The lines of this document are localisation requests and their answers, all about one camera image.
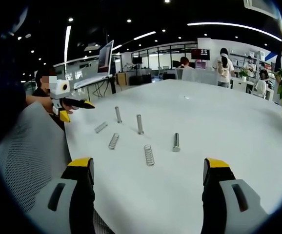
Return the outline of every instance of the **desk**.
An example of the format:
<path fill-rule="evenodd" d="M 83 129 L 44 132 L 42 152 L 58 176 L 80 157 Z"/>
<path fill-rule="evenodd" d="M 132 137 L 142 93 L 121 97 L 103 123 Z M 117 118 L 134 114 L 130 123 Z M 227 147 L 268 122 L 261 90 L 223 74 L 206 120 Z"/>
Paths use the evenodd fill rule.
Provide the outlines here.
<path fill-rule="evenodd" d="M 248 80 L 247 81 L 243 81 L 242 79 L 236 78 L 236 77 L 232 77 L 231 80 L 232 80 L 232 82 L 233 81 L 245 82 L 247 85 L 254 86 L 254 82 L 251 82 L 251 81 L 248 81 Z M 273 94 L 274 94 L 274 91 L 272 89 L 270 89 L 270 88 L 267 88 L 266 100 L 273 102 Z"/>
<path fill-rule="evenodd" d="M 95 209 L 115 233 L 200 233 L 206 157 L 226 161 L 235 177 L 260 195 L 266 212 L 281 202 L 280 106 L 231 89 L 170 79 L 94 104 L 95 109 L 70 116 L 66 138 L 72 159 L 94 158 Z M 136 114 L 142 116 L 144 135 L 137 133 Z M 109 126 L 96 134 L 104 121 Z M 178 153 L 172 152 L 175 132 Z M 111 151 L 113 133 L 120 138 Z M 153 167 L 145 163 L 146 144 L 152 145 Z"/>

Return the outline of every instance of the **metal spring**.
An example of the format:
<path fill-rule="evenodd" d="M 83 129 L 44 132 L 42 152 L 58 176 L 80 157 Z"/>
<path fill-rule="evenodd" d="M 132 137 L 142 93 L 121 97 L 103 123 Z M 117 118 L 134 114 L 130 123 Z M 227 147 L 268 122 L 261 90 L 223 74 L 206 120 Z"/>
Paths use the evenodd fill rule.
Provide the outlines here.
<path fill-rule="evenodd" d="M 94 131 L 95 131 L 96 133 L 99 133 L 99 132 L 102 131 L 104 128 L 106 128 L 107 125 L 108 125 L 108 123 L 107 123 L 107 122 L 104 122 L 103 124 L 99 125 Z"/>
<path fill-rule="evenodd" d="M 118 138 L 120 138 L 120 135 L 118 133 L 114 133 L 109 145 L 108 145 L 108 148 L 110 150 L 114 150 L 115 149 L 115 146 L 117 144 L 117 141 L 118 141 Z"/>
<path fill-rule="evenodd" d="M 145 153 L 146 164 L 148 166 L 153 166 L 154 165 L 154 157 L 153 157 L 152 147 L 150 145 L 145 145 L 144 153 Z"/>

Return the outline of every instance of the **ceiling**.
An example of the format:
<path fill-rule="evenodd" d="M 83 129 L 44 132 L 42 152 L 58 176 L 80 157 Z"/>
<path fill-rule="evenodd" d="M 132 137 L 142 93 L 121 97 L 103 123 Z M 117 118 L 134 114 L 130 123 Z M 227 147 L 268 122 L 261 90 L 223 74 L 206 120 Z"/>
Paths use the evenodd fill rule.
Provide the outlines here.
<path fill-rule="evenodd" d="M 278 7 L 282 12 L 282 5 L 278 4 Z M 192 22 L 242 24 L 282 37 L 273 18 L 244 8 L 243 0 L 170 0 L 168 4 L 164 0 L 90 0 L 87 3 L 40 0 L 30 4 L 24 24 L 14 35 L 22 37 L 17 41 L 19 63 L 25 73 L 22 79 L 31 79 L 29 74 L 38 70 L 44 62 L 53 65 L 64 62 L 68 25 L 71 25 L 71 33 L 67 60 L 97 55 L 99 47 L 91 53 L 85 48 L 95 47 L 95 44 L 104 46 L 110 40 L 115 40 L 114 46 L 123 45 L 116 50 L 116 53 L 122 53 L 127 49 L 135 51 L 155 44 L 196 41 L 204 34 L 213 39 L 240 41 L 270 51 L 277 51 L 280 47 L 276 39 L 249 29 L 219 25 L 187 26 Z M 133 38 L 152 31 L 157 33 L 133 41 Z"/>

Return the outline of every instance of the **metal bolt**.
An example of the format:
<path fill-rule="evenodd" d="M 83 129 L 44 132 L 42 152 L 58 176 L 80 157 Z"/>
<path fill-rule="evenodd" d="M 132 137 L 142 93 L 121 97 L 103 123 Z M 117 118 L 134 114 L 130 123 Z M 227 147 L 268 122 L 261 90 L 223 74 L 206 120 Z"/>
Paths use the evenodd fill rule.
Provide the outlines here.
<path fill-rule="evenodd" d="M 117 123 L 122 123 L 120 109 L 118 108 L 118 106 L 115 107 L 115 111 L 116 111 Z"/>
<path fill-rule="evenodd" d="M 175 133 L 175 142 L 174 142 L 174 147 L 173 147 L 172 151 L 173 152 L 179 152 L 180 151 L 179 133 Z"/>
<path fill-rule="evenodd" d="M 144 133 L 142 128 L 142 121 L 141 121 L 141 115 L 137 115 L 137 123 L 138 123 L 138 134 L 142 135 Z"/>

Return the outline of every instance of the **window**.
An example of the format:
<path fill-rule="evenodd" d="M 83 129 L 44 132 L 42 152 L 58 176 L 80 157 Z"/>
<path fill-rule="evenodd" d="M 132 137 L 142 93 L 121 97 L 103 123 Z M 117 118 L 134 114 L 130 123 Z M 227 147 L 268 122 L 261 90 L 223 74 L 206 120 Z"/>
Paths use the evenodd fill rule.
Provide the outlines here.
<path fill-rule="evenodd" d="M 159 60 L 160 60 L 160 67 L 163 69 L 170 69 L 171 68 L 171 61 L 170 61 L 170 46 L 160 47 L 159 48 Z"/>
<path fill-rule="evenodd" d="M 181 57 L 185 57 L 184 45 L 172 45 L 171 46 L 172 61 L 180 62 Z"/>
<path fill-rule="evenodd" d="M 185 45 L 186 57 L 189 59 L 190 62 L 195 62 L 195 59 L 191 59 L 191 50 L 192 49 L 198 49 L 198 45 L 197 44 L 187 44 L 187 45 Z"/>
<path fill-rule="evenodd" d="M 159 54 L 158 49 L 149 49 L 149 65 L 152 70 L 159 69 Z"/>
<path fill-rule="evenodd" d="M 140 51 L 140 57 L 142 58 L 142 65 L 141 67 L 149 67 L 149 59 L 147 56 L 147 50 Z"/>

